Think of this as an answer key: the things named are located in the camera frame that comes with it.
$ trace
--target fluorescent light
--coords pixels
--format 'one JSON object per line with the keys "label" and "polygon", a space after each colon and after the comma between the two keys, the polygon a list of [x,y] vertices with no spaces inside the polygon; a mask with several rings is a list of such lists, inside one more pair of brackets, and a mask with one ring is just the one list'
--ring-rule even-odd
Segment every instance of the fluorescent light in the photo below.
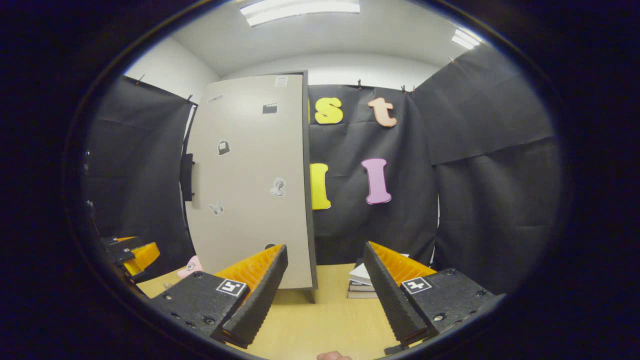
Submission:
{"label": "fluorescent light", "polygon": [[471,49],[473,49],[475,47],[474,44],[471,44],[470,42],[467,42],[465,39],[463,39],[461,37],[454,36],[453,39],[451,39],[451,41],[455,42],[456,44],[462,45],[462,46],[466,47],[469,50],[471,50]]}
{"label": "fluorescent light", "polygon": [[456,35],[458,37],[461,37],[462,39],[464,39],[465,41],[467,41],[468,43],[472,44],[473,46],[478,46],[480,45],[480,42],[474,38],[472,38],[471,36],[469,36],[468,34],[466,34],[465,32],[462,32],[460,30],[456,30]]}
{"label": "fluorescent light", "polygon": [[307,13],[360,13],[358,0],[265,0],[240,9],[250,26]]}

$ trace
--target wooden table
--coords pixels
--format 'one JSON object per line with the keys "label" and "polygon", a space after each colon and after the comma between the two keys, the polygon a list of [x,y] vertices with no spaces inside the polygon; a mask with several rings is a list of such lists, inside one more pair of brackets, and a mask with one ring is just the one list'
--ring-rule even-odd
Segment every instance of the wooden table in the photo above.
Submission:
{"label": "wooden table", "polygon": [[[278,290],[253,344],[241,350],[273,360],[315,360],[332,350],[353,360],[383,357],[384,349],[398,342],[378,299],[347,299],[353,267],[319,265],[315,304],[309,304],[302,291]],[[164,291],[164,283],[178,281],[172,272],[138,286],[154,297]]]}

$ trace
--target black fabric backdrop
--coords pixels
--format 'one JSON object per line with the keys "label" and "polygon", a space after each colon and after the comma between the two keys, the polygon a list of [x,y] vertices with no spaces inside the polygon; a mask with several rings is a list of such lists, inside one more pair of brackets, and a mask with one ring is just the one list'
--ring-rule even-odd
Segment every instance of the black fabric backdrop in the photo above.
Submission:
{"label": "black fabric backdrop", "polygon": [[436,268],[511,292],[547,245],[562,171],[545,96],[486,45],[412,93],[440,197]]}
{"label": "black fabric backdrop", "polygon": [[89,130],[85,198],[93,201],[101,236],[142,236],[160,256],[157,277],[195,254],[179,188],[184,129],[192,104],[154,86],[120,78],[106,92]]}
{"label": "black fabric backdrop", "polygon": [[[344,118],[318,124],[315,103],[323,97],[342,102]],[[376,122],[367,103],[383,97],[393,104],[394,127]],[[366,241],[374,241],[412,258],[431,258],[437,203],[424,122],[409,95],[386,88],[318,85],[309,87],[312,163],[325,163],[326,193],[331,208],[314,211],[319,265],[352,263],[362,257]],[[360,164],[369,158],[387,161],[385,180],[390,202],[369,205],[369,182]]]}

